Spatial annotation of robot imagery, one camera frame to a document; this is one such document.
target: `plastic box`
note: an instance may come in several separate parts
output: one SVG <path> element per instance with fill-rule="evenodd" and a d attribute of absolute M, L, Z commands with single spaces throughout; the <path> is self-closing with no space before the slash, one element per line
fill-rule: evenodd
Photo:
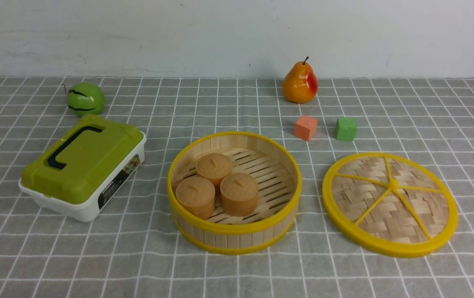
<path fill-rule="evenodd" d="M 143 163 L 145 143 L 135 126 L 84 115 L 24 168 L 18 185 L 37 205 L 89 222 Z"/>

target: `bamboo steamer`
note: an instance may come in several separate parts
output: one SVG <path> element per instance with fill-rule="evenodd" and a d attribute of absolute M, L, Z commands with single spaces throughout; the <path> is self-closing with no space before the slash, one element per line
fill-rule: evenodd
<path fill-rule="evenodd" d="M 200 176 L 198 161 L 213 153 L 232 162 L 232 173 L 255 179 L 256 198 L 251 191 L 252 198 L 244 200 L 256 201 L 252 212 L 230 215 L 218 196 L 212 215 L 200 219 L 177 200 L 180 181 Z M 259 251 L 279 241 L 294 223 L 301 187 L 301 173 L 292 155 L 275 141 L 251 132 L 220 132 L 194 141 L 176 156 L 167 177 L 171 215 L 180 233 L 201 249 L 224 255 Z M 231 201 L 239 198 L 233 196 Z"/>

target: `sticker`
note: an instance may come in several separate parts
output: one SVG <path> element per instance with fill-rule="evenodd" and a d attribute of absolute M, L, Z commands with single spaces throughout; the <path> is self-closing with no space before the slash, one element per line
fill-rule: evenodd
<path fill-rule="evenodd" d="M 129 179 L 131 174 L 136 170 L 136 168 L 141 164 L 139 160 L 139 155 L 133 156 L 126 166 L 122 168 L 122 170 L 112 179 L 112 181 L 107 185 L 107 187 L 101 192 L 99 198 L 97 199 L 97 204 L 99 206 L 99 210 L 106 205 L 108 200 L 112 198 L 112 196 L 118 191 L 118 189 Z"/>

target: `pink cube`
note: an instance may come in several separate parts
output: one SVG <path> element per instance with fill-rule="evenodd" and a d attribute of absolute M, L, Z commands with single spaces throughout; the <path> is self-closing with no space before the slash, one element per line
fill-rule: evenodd
<path fill-rule="evenodd" d="M 294 125 L 294 136 L 308 142 L 316 134 L 317 126 L 318 119 L 302 115 Z"/>

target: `white box base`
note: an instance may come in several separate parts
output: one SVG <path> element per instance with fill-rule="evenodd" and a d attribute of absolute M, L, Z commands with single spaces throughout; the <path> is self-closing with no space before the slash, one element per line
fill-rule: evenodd
<path fill-rule="evenodd" d="M 132 174 L 134 174 L 139 167 L 139 165 L 143 164 L 145 161 L 145 143 L 147 141 L 146 135 L 142 132 L 143 134 L 143 139 L 140 141 L 136 147 L 123 159 L 122 162 L 118 164 L 118 166 L 110 173 L 110 175 L 103 181 L 103 183 L 93 192 L 93 194 L 86 200 L 86 202 L 83 202 L 81 204 L 70 204 L 68 202 L 65 202 L 63 200 L 59 200 L 57 198 L 49 197 L 46 196 L 40 192 L 34 191 L 32 189 L 26 188 L 22 185 L 22 180 L 20 179 L 18 181 L 18 186 L 20 187 L 20 190 L 26 194 L 29 194 L 31 198 L 36 202 L 37 205 L 39 205 L 42 208 L 47 208 L 52 211 L 58 212 L 60 214 L 72 217 L 74 219 L 77 219 L 78 221 L 81 222 L 91 222 L 93 221 L 99 213 L 101 213 L 101 210 L 108 204 L 110 199 L 116 194 L 116 192 L 123 186 L 125 181 L 127 181 Z M 135 168 L 134 171 L 132 171 L 129 176 L 123 181 L 120 185 L 116 185 L 116 189 L 112 189 L 108 193 L 107 197 L 108 199 L 105 199 L 105 202 L 101 202 L 102 206 L 99 208 L 99 196 L 107 187 L 112 183 L 114 178 L 120 173 L 120 171 L 123 170 L 123 168 L 129 164 L 129 161 L 135 157 L 135 155 L 138 155 L 139 158 L 139 165 Z"/>

